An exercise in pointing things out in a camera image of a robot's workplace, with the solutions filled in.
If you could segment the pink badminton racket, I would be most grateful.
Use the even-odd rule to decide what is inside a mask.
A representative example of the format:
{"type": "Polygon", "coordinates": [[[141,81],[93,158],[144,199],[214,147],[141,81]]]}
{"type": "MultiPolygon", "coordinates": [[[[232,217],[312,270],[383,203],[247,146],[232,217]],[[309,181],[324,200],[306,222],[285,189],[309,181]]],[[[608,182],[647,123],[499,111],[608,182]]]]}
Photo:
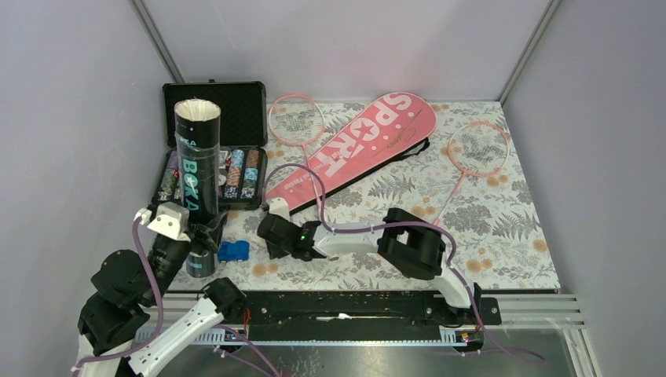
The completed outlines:
{"type": "Polygon", "coordinates": [[[446,207],[467,177],[489,178],[503,169],[510,155],[510,138],[494,123],[471,121],[449,138],[447,154],[461,175],[433,221],[435,225],[441,222],[446,207]]]}
{"type": "Polygon", "coordinates": [[[303,94],[283,95],[273,102],[268,117],[273,136],[286,145],[298,146],[305,165],[312,169],[308,147],[320,138],[326,127],[317,103],[303,94]]]}

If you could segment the black shuttlecock tube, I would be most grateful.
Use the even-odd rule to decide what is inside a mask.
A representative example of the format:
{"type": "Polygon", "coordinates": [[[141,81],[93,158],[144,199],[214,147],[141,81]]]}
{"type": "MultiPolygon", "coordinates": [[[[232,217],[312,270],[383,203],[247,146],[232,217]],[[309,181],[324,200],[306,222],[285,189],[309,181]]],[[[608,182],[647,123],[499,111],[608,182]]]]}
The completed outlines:
{"type": "Polygon", "coordinates": [[[189,228],[206,224],[219,214],[220,116],[192,122],[174,113],[181,202],[189,210],[189,228]]]}

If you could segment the shuttlecock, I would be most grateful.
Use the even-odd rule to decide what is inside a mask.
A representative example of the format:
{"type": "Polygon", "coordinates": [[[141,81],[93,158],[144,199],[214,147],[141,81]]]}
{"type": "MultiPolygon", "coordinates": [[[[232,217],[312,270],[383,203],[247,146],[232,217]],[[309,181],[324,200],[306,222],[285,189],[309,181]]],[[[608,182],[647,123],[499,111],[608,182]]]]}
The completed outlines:
{"type": "Polygon", "coordinates": [[[177,102],[174,113],[182,119],[192,122],[207,122],[217,119],[221,109],[214,103],[204,99],[188,99],[177,102]]]}

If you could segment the pink racket cover bag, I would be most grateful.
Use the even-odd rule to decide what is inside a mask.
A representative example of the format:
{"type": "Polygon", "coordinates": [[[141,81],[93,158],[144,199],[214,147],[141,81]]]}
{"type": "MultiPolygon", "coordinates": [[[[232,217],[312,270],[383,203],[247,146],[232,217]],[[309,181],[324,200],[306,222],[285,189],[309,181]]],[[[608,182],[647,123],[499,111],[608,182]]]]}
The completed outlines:
{"type": "Polygon", "coordinates": [[[415,94],[393,92],[368,104],[340,130],[325,127],[309,147],[309,169],[298,151],[287,176],[265,190],[267,199],[282,197],[294,213],[313,205],[317,196],[343,189],[373,170],[426,145],[437,125],[430,104],[415,94]]]}

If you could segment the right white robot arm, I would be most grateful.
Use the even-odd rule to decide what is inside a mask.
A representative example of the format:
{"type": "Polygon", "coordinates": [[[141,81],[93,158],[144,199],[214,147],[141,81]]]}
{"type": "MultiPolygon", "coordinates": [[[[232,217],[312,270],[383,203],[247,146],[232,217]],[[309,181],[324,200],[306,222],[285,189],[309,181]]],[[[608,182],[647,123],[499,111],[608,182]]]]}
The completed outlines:
{"type": "Polygon", "coordinates": [[[481,289],[452,265],[453,249],[438,226],[400,208],[390,208],[384,218],[367,223],[302,225],[267,214],[257,235],[270,258],[292,257],[304,262],[338,253],[377,254],[407,278],[431,282],[455,320],[469,324],[481,314],[481,289]]]}

